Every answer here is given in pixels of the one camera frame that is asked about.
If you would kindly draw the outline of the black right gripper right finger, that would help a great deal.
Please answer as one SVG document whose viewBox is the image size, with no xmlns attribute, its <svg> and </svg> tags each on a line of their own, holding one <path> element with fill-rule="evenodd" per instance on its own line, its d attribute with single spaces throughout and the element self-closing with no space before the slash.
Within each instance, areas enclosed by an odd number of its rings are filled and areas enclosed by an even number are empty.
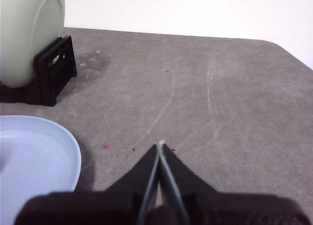
<svg viewBox="0 0 313 225">
<path fill-rule="evenodd" d="M 271 194 L 226 193 L 194 174 L 164 143 L 157 145 L 164 202 L 188 225 L 309 225 L 294 200 Z"/>
</svg>

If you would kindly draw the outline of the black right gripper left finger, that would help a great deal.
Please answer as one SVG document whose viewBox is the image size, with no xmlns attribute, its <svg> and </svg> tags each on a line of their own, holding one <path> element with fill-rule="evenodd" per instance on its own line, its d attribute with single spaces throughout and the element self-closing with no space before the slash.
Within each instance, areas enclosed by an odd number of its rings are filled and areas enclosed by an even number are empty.
<svg viewBox="0 0 313 225">
<path fill-rule="evenodd" d="M 58 192 L 33 197 L 16 225 L 134 225 L 156 202 L 158 152 L 153 145 L 104 191 Z"/>
</svg>

